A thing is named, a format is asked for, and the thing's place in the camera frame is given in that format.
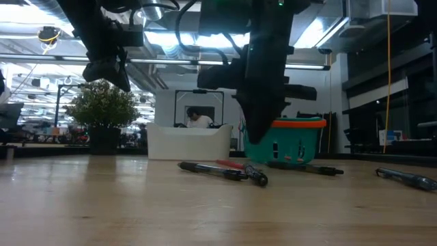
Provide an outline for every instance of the black cable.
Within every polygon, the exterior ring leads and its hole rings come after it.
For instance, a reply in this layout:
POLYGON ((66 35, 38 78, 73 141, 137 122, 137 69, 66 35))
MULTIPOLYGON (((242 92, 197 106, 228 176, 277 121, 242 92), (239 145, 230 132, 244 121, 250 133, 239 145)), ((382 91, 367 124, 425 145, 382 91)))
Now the black cable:
MULTIPOLYGON (((179 10, 180 6, 179 3, 176 2, 175 0, 170 0, 170 2, 172 2, 175 7, 173 6, 169 6, 169 5, 165 5, 165 4, 161 4, 161 3, 145 3, 143 4, 141 7, 142 8, 148 8, 148 7, 159 7, 159 8, 164 8, 167 10, 179 10)), ((138 9, 133 9, 130 11, 130 16, 129 16, 129 25, 132 26, 134 25, 134 17, 135 17, 135 13, 139 10, 138 9)))
POLYGON ((229 65, 229 62, 227 61, 227 57, 224 54, 224 52, 222 52, 221 50, 217 49, 217 48, 204 48, 204 47, 192 47, 192 46, 186 46, 185 44, 182 43, 181 39, 180 39, 180 21, 182 19, 182 16, 185 14, 185 12, 191 8, 191 6, 193 6, 195 3, 197 2, 197 0, 191 0, 189 1, 180 11, 178 14, 178 17, 176 18, 176 25, 175 25, 175 34, 176 34, 176 38, 178 39, 179 42, 179 46, 188 52, 214 52, 217 53, 221 56, 221 59, 223 61, 223 65, 229 65))
POLYGON ((230 34, 229 33, 222 33, 224 36, 225 36, 225 38, 227 38, 230 42, 231 42, 231 44, 232 44, 232 46, 233 46, 233 48, 237 51, 237 53, 241 56, 242 55, 242 53, 243 53, 243 50, 235 43, 235 41, 232 39, 232 37, 230 36, 230 34))

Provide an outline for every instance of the white container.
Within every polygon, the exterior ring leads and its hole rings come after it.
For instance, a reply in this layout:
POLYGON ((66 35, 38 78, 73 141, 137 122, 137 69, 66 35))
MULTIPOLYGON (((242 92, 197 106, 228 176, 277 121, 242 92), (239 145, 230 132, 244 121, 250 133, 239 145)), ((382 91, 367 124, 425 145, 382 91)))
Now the white container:
POLYGON ((175 161, 227 160, 231 125, 219 129, 161 127, 147 124, 149 159, 175 161))

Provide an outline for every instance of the teal basket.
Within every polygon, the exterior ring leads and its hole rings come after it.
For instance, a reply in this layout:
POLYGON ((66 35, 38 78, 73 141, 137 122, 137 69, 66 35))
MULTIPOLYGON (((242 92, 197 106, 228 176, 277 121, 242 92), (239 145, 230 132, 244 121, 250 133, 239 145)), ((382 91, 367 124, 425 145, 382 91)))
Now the teal basket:
MULTIPOLYGON (((279 118, 280 121, 324 123, 320 118, 279 118)), ((272 127, 259 144, 251 144, 244 133, 244 152, 246 156, 257 163, 268 161, 283 161, 290 165, 307 164, 314 159, 319 128, 277 128, 272 127)))

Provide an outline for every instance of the desk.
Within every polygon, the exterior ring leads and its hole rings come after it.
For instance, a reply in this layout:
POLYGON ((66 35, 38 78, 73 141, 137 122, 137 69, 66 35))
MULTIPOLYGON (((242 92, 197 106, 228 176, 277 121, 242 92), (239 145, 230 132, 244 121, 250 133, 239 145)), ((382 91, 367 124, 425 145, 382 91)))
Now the desk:
MULTIPOLYGON (((0 164, 0 245, 434 245, 437 194, 322 161, 336 177, 265 169, 269 185, 192 174, 142 156, 0 164)), ((437 169, 383 165, 437 178, 437 169)))

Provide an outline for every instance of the pen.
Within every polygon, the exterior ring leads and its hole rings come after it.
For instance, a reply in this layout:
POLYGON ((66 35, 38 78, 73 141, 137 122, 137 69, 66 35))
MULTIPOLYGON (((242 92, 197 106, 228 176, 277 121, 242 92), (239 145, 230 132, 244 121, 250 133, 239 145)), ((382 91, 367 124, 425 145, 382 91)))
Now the pen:
POLYGON ((250 164, 241 164, 234 163, 233 161, 222 160, 217 160, 216 162, 221 165, 244 170, 246 172, 246 175, 258 186, 265 187, 268 183, 267 176, 250 164))
POLYGON ((278 169, 296 170, 302 172, 309 172, 313 174, 321 174, 327 176, 335 176, 337 174, 344 174, 343 170, 335 167, 320 167, 316 165, 290 165, 282 161, 269 161, 267 166, 278 169))
POLYGON ((437 189, 437 182, 435 180, 422 175, 407 174, 383 167, 380 167, 376 170, 376 175, 383 178, 394 178, 405 185, 426 191, 433 191, 437 189))
POLYGON ((249 178, 246 174, 239 170, 211 167, 208 165, 200 165, 198 163, 189 163, 183 161, 181 163, 178 163, 178 166, 186 171, 220 176, 228 180, 240 181, 249 178))

